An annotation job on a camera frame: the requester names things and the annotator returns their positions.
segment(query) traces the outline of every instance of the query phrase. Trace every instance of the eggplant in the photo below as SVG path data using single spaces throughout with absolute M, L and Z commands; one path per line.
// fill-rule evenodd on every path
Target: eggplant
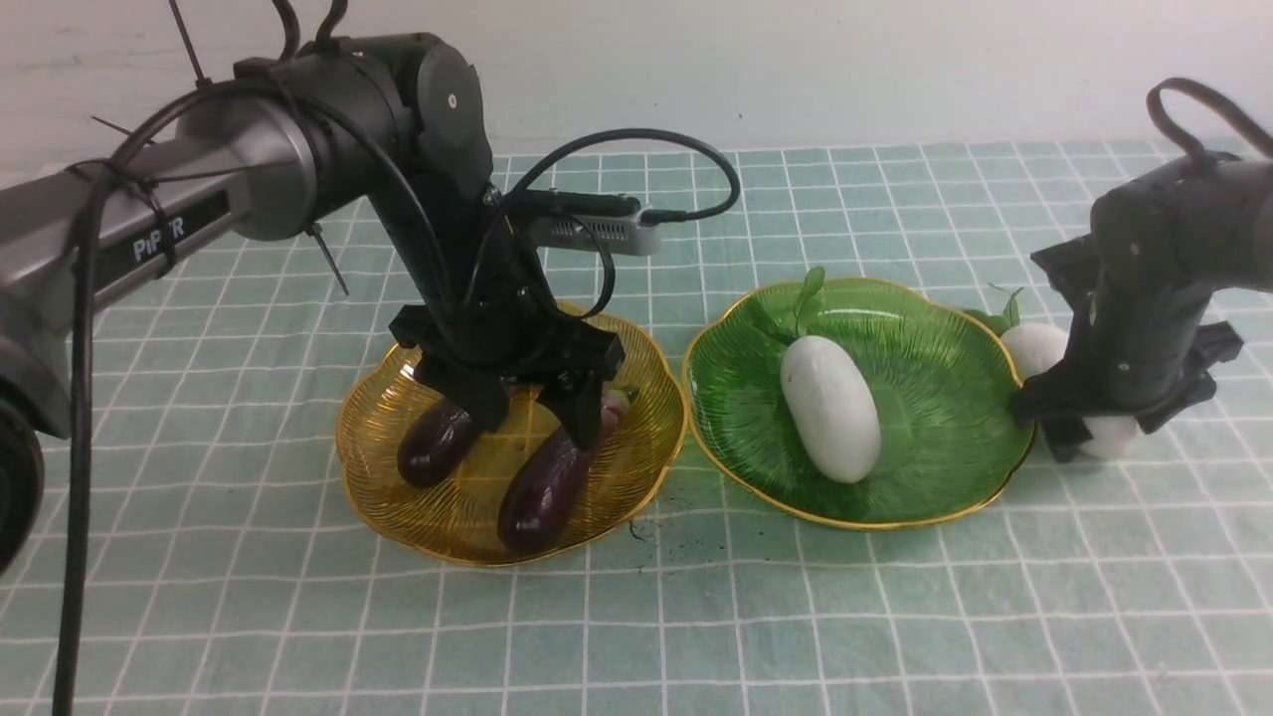
M 482 432 L 462 408 L 439 400 L 416 418 L 398 443 L 398 475 L 416 489 L 442 483 L 460 469 Z
M 513 475 L 499 506 L 496 531 L 504 547 L 535 554 L 556 544 L 593 462 L 635 399 L 635 389 L 608 390 L 602 395 L 601 429 L 589 450 L 579 450 L 564 428 L 544 440 Z

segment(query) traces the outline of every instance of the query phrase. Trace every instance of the gold plate rim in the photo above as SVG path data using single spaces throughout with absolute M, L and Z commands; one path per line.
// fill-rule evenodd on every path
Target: gold plate rim
M 885 287 L 889 287 L 889 288 L 892 288 L 892 289 L 896 289 L 896 290 L 901 290 L 901 292 L 909 293 L 909 294 L 914 296 L 915 298 L 923 301 L 927 304 L 925 307 L 929 308 L 929 310 L 947 311 L 947 312 L 955 313 L 960 320 L 967 321 L 969 324 L 973 324 L 974 326 L 976 326 L 978 330 L 980 330 L 983 334 L 985 334 L 994 343 L 994 345 L 999 349 L 1001 353 L 1003 353 L 1003 357 L 1004 357 L 1004 359 L 1008 363 L 1008 372 L 1012 376 L 1012 382 L 1015 382 L 1018 389 L 1021 387 L 1021 377 L 1017 373 L 1016 364 L 1012 362 L 1012 354 L 1008 353 L 1007 347 L 1003 345 L 1003 341 L 999 340 L 999 336 L 994 335 L 994 331 L 992 331 L 990 329 L 985 327 L 985 325 L 983 325 L 980 321 L 974 320 L 971 316 L 969 316 L 967 313 L 965 313 L 962 311 L 959 311 L 959 310 L 952 308 L 950 306 L 945 306 L 942 303 L 937 303 L 934 301 L 931 301 L 927 296 L 919 293 L 918 290 L 911 289 L 910 287 L 906 287 L 906 285 L 903 285 L 900 283 L 891 282 L 891 280 L 887 280 L 887 279 L 878 279 L 878 278 L 872 278 L 872 276 L 838 276 L 838 278 L 834 278 L 834 279 L 826 279 L 825 285 L 848 284 L 848 283 L 875 283 L 875 284 L 885 285 Z M 733 473 L 733 470 L 731 470 L 724 462 L 721 461 L 719 457 L 717 457 L 717 454 L 708 446 L 708 442 L 703 438 L 703 434 L 699 432 L 698 420 L 694 419 L 693 399 L 690 397 L 690 392 L 691 392 L 690 391 L 690 358 L 694 355 L 694 349 L 698 348 L 699 340 L 703 336 L 705 336 L 707 334 L 712 333 L 713 330 L 721 327 L 721 325 L 726 321 L 726 319 L 728 319 L 729 315 L 733 313 L 733 311 L 738 306 L 742 306 L 750 298 L 752 298 L 752 297 L 755 297 L 755 296 L 757 296 L 757 294 L 760 294 L 760 293 L 763 293 L 765 290 L 774 289 L 774 288 L 782 288 L 782 287 L 794 287 L 794 288 L 798 288 L 799 285 L 802 285 L 801 282 L 774 282 L 774 283 L 765 284 L 765 285 L 761 285 L 759 288 L 755 288 L 752 290 L 749 290 L 742 297 L 740 297 L 737 301 L 735 301 L 733 303 L 731 303 L 729 307 L 724 310 L 724 313 L 722 313 L 719 319 L 717 319 L 715 321 L 708 324 L 698 334 L 695 334 L 694 339 L 690 340 L 690 345 L 685 349 L 685 358 L 681 362 L 681 382 L 685 385 L 685 399 L 686 399 L 686 403 L 690 404 L 690 415 L 689 415 L 690 432 L 694 434 L 694 442 L 698 443 L 698 446 L 703 450 L 703 454 L 708 456 L 708 460 L 712 461 L 712 464 L 717 468 L 717 470 L 721 470 L 722 474 L 727 475 L 729 479 L 732 479 L 735 483 L 737 483 L 738 485 L 741 485 L 749 493 L 759 497 L 761 501 L 769 503 L 770 506 L 777 507 L 778 510 L 780 510 L 783 512 L 787 512 L 788 515 L 792 515 L 794 517 L 799 517 L 801 520 L 806 520 L 806 521 L 810 521 L 810 522 L 813 522 L 813 524 L 817 524 L 817 525 L 824 525 L 824 526 L 827 526 L 827 527 L 838 527 L 838 529 L 841 529 L 841 530 L 883 533 L 883 531 L 903 530 L 903 529 L 910 529 L 910 527 L 925 527 L 925 526 L 931 526 L 931 525 L 941 525 L 943 522 L 950 522 L 950 521 L 953 521 L 953 520 L 959 520 L 960 517 L 966 517 L 966 516 L 969 516 L 969 515 L 971 515 L 974 512 L 984 510 L 990 503 L 993 503 L 995 499 L 998 499 L 999 496 L 1003 494 L 1003 490 L 1007 489 L 1008 483 L 1012 480 L 1012 476 L 1017 473 L 1017 470 L 1021 469 L 1021 466 L 1025 464 L 1025 461 L 1030 457 L 1030 452 L 1034 450 L 1035 441 L 1039 437 L 1039 424 L 1037 423 L 1031 423 L 1031 427 L 1030 427 L 1030 440 L 1026 441 L 1026 445 L 1022 448 L 1021 455 L 1012 464 L 1012 466 L 1008 468 L 1007 473 L 1003 475 L 1003 479 L 999 480 L 999 484 L 995 485 L 995 488 L 990 492 L 990 494 L 988 494 L 980 502 L 978 502 L 975 505 L 971 505 L 969 507 L 965 507 L 962 510 L 957 510 L 955 512 L 951 512 L 948 515 L 942 515 L 942 516 L 938 516 L 938 517 L 928 517 L 928 519 L 924 519 L 924 520 L 909 520 L 909 521 L 900 521 L 900 522 L 854 522 L 854 521 L 850 521 L 850 520 L 835 520 L 835 519 L 831 519 L 831 517 L 825 517 L 822 515 L 815 515 L 812 512 L 806 512 L 803 510 L 798 510 L 796 507 L 792 507 L 792 506 L 787 505 L 785 502 L 783 502 L 780 499 L 775 499 L 775 498 L 770 497 L 769 494 L 765 494 L 764 492 L 761 492 L 759 488 L 756 488 L 755 485 L 752 485 L 747 480 L 745 480 L 745 479 L 740 478 L 738 475 L 736 475 Z
M 572 311 L 575 311 L 575 312 L 579 312 L 579 313 L 583 312 L 583 310 L 579 308 L 578 306 L 575 306 L 574 303 L 570 303 L 570 302 L 566 302 L 566 301 L 559 301 L 558 303 L 559 303 L 559 306 L 563 310 L 572 310 Z M 396 544 L 401 544 L 402 547 L 414 549 L 415 552 L 419 552 L 420 554 L 424 554 L 425 557 L 432 557 L 434 559 L 438 559 L 440 562 L 446 562 L 448 564 L 456 564 L 456 566 L 461 566 L 461 567 L 477 567 L 477 568 L 508 568 L 508 567 L 517 567 L 517 566 L 521 566 L 521 564 L 531 564 L 531 563 L 535 563 L 535 562 L 541 562 L 541 561 L 545 561 L 545 559 L 550 559 L 552 557 L 558 557 L 558 555 L 564 554 L 566 552 L 573 552 L 575 549 L 584 548 L 584 547 L 587 547 L 587 545 L 589 545 L 589 544 L 592 544 L 592 543 L 594 543 L 594 541 L 597 541 L 597 540 L 600 540 L 600 539 L 610 535 L 616 529 L 619 529 L 620 525 L 622 525 L 624 522 L 630 521 L 633 517 L 635 517 L 642 511 L 644 511 L 645 507 L 648 507 L 649 503 L 653 502 L 656 497 L 658 497 L 659 490 L 663 488 L 663 483 L 667 480 L 668 473 L 671 473 L 671 470 L 672 470 L 672 465 L 681 456 L 681 452 L 685 448 L 685 436 L 689 432 L 689 429 L 687 429 L 689 426 L 693 424 L 693 420 L 690 419 L 690 396 L 689 396 L 689 390 L 685 386 L 682 386 L 680 383 L 680 381 L 677 381 L 676 373 L 672 371 L 672 366 L 667 361 L 667 355 L 663 353 L 662 348 L 659 348 L 658 341 L 654 340 L 654 336 L 649 335 L 639 325 L 636 325 L 636 324 L 634 324 L 634 322 L 631 322 L 631 321 L 629 321 L 626 319 L 621 319 L 621 317 L 615 316 L 612 313 L 602 313 L 602 316 L 605 316 L 610 321 L 614 321 L 616 324 L 622 324 L 622 325 L 628 326 L 629 329 L 631 329 L 633 331 L 635 331 L 638 335 L 640 335 L 644 340 L 649 341 L 649 345 L 652 345 L 654 348 L 654 354 L 658 355 L 658 364 L 662 368 L 662 376 L 658 376 L 656 380 L 666 380 L 666 381 L 668 381 L 668 383 L 675 389 L 676 395 L 680 396 L 680 399 L 681 399 L 681 401 L 680 401 L 681 403 L 681 424 L 680 424 L 680 429 L 677 429 L 677 432 L 676 432 L 676 442 L 675 442 L 675 445 L 673 445 L 670 455 L 667 456 L 667 460 L 663 462 L 663 468 L 658 471 L 658 475 L 654 478 L 654 480 L 649 485 L 649 489 L 645 492 L 645 496 L 640 501 L 638 501 L 633 506 L 631 510 L 629 510 L 628 512 L 625 512 L 622 516 L 617 517 L 615 520 L 615 522 L 612 525 L 610 525 L 608 527 L 606 527 L 603 530 L 598 530 L 597 534 L 594 534 L 594 535 L 592 535 L 592 536 L 589 536 L 589 538 L 587 538 L 584 540 L 580 540 L 580 541 L 578 541 L 575 544 L 570 544 L 570 545 L 565 545 L 565 547 L 555 547 L 555 548 L 552 548 L 552 549 L 550 549 L 547 552 L 544 552 L 544 553 L 540 553 L 540 554 L 532 554 L 532 555 L 528 555 L 528 557 L 510 557 L 508 559 L 499 559 L 499 561 L 480 561 L 480 559 L 465 559 L 465 558 L 460 558 L 460 557 L 453 557 L 451 554 L 435 552 L 433 549 L 429 549 L 426 547 L 421 547 L 419 544 L 410 544 L 410 543 L 402 541 L 402 540 L 397 539 L 396 536 L 388 534 L 387 530 L 382 529 L 381 525 L 376 520 L 372 520 L 362 510 L 362 507 L 359 506 L 358 501 L 354 499 L 354 496 L 350 492 L 350 488 L 349 488 L 349 482 L 350 482 L 350 476 L 349 476 L 349 456 L 348 456 L 349 447 L 345 443 L 345 440 L 342 437 L 342 431 L 340 429 L 340 424 L 345 420 L 346 413 L 350 410 L 350 404 L 353 403 L 354 395 L 358 394 L 363 389 L 364 385 L 367 385 L 377 375 L 379 375 L 381 371 L 388 369 L 388 364 L 387 364 L 388 358 L 391 355 L 393 355 L 393 353 L 396 353 L 396 352 L 400 350 L 400 347 L 397 344 L 393 344 L 393 345 L 390 347 L 388 350 L 384 352 L 384 355 L 377 363 L 376 368 L 373 368 L 367 376 L 364 376 L 360 381 L 358 381 L 358 383 L 354 385 L 353 390 L 349 391 L 349 395 L 345 396 L 345 400 L 341 401 L 340 413 L 336 415 L 336 459 L 340 460 L 340 469 L 341 469 L 341 480 L 340 480 L 340 483 L 341 483 L 341 489 L 345 493 L 345 502 L 349 503 L 350 508 L 358 516 L 359 521 L 362 521 L 364 525 L 367 525 L 368 527 L 370 527 L 372 531 L 374 531 L 376 534 L 381 535 L 382 538 L 384 538 L 384 539 L 387 539 L 390 541 L 393 541 Z

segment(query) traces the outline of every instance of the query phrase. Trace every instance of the yellow glass plate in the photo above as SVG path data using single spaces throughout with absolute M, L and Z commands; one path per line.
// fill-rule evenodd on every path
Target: yellow glass plate
M 799 292 L 756 289 L 690 343 L 690 426 L 712 462 L 779 510 L 843 529 L 933 525 L 993 502 L 1035 440 L 1008 412 L 1021 381 L 998 338 L 903 285 L 827 279 L 808 330 L 853 357 L 882 433 L 866 479 L 840 484 L 805 452 L 779 381 Z
M 580 311 L 563 303 L 563 310 Z M 522 555 L 495 535 L 504 490 L 556 418 L 522 392 L 499 432 L 479 440 L 460 470 L 418 490 L 397 473 L 397 447 L 411 423 L 439 395 L 411 377 L 419 349 L 395 345 L 345 400 L 336 426 L 345 496 L 369 527 L 424 554 L 452 563 L 498 567 L 544 559 L 580 547 L 630 520 L 653 499 L 685 441 L 689 401 L 654 340 L 634 324 L 606 313 L 588 322 L 619 334 L 626 359 L 612 385 L 640 389 L 631 412 L 597 457 L 550 550 Z

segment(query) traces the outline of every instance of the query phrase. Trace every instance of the green glass plate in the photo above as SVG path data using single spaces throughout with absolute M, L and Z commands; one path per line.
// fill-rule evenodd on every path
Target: green glass plate
M 931 525 L 994 501 L 1035 440 L 1008 413 L 1021 381 L 994 334 L 897 284 L 826 280 L 801 322 L 853 357 L 882 432 L 871 474 L 841 484 L 805 452 L 779 385 L 801 288 L 749 293 L 690 344 L 690 427 L 717 468 L 785 512 L 848 529 Z

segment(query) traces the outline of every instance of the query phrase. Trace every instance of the light green grid tablecloth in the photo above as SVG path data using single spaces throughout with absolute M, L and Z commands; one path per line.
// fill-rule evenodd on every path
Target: light green grid tablecloth
M 1068 313 L 1026 254 L 1167 147 L 1082 141 L 742 153 L 743 200 L 620 259 L 611 311 L 679 364 L 746 290 L 872 275 L 1027 320 Z M 533 159 L 498 163 L 505 186 Z M 570 158 L 551 183 L 714 203 L 687 154 Z M 444 567 L 351 515 L 340 401 L 418 297 L 369 208 L 304 241 L 227 237 L 98 331 L 93 552 L 78 713 L 770 716 L 1273 713 L 1273 303 L 1217 296 L 1248 340 L 1218 397 L 1119 464 L 1039 448 L 1003 498 L 864 536 L 766 508 L 687 438 L 633 525 L 541 564 Z M 551 251 L 588 302 L 596 257 Z M 66 452 L 0 580 L 0 716 L 46 713 Z

